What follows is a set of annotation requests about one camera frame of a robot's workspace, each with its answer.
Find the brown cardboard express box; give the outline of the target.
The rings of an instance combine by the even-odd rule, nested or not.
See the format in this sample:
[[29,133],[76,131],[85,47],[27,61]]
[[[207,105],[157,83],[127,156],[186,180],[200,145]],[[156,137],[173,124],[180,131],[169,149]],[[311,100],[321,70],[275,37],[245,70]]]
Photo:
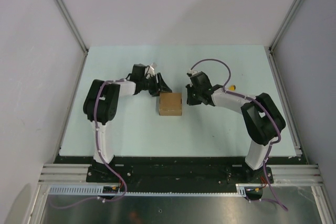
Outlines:
[[182,94],[161,93],[159,97],[160,116],[182,116]]

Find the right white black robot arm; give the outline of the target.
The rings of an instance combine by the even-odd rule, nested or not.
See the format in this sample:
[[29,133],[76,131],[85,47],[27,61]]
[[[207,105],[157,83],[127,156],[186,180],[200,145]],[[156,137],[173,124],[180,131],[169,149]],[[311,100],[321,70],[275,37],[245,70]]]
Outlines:
[[243,179],[254,183],[261,177],[260,168],[267,162],[271,146],[281,140],[286,122],[267,93],[255,97],[240,94],[217,84],[213,86],[202,71],[187,73],[187,104],[211,105],[226,108],[243,116],[251,144],[242,169]]

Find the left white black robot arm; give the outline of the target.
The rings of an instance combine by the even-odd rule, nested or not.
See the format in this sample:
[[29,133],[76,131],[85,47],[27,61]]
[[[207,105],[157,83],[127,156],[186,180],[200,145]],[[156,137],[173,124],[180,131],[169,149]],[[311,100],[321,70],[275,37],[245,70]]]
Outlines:
[[106,141],[107,125],[114,119],[121,97],[137,95],[148,91],[153,97],[161,93],[171,93],[161,73],[156,73],[156,64],[134,64],[126,78],[117,80],[93,80],[83,104],[83,112],[91,122],[95,136],[94,160],[103,164],[98,169],[98,176],[105,182],[115,178],[116,169],[109,165],[114,152]]

